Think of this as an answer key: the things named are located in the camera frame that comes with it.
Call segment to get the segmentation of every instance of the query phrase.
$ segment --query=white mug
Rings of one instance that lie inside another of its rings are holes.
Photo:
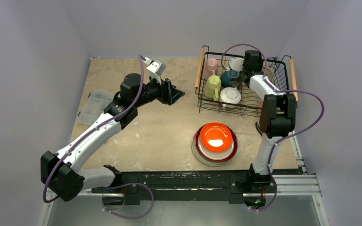
[[[242,71],[243,59],[240,57],[230,57],[228,60],[228,66],[237,72]]]

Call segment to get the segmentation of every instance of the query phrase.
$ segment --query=white lidded container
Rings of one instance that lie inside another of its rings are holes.
[[[220,101],[230,104],[239,104],[241,102],[241,93],[237,88],[223,88],[220,92]],[[223,107],[234,108],[234,105],[223,104]]]

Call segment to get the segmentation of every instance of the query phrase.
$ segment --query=wooden handle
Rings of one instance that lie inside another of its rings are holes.
[[[203,64],[203,52],[205,49],[200,50],[200,57],[199,57],[199,65],[197,66],[197,73],[196,73],[196,79],[195,79],[195,88],[197,89],[199,87],[199,80],[200,80],[200,72],[202,71],[202,64]]]
[[[297,88],[296,88],[295,65],[294,65],[293,59],[290,59],[289,67],[291,68],[292,89],[296,90]],[[294,95],[295,95],[296,101],[298,102],[299,100],[297,98],[297,92],[294,92]]]

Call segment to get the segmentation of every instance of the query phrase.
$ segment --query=orange bowl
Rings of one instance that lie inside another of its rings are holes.
[[[200,131],[200,141],[212,152],[223,152],[232,144],[232,135],[226,125],[211,122]]]

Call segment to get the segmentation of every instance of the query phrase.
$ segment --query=mug handle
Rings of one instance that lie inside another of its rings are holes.
[[[218,101],[218,88],[214,88],[214,97],[213,100]]]

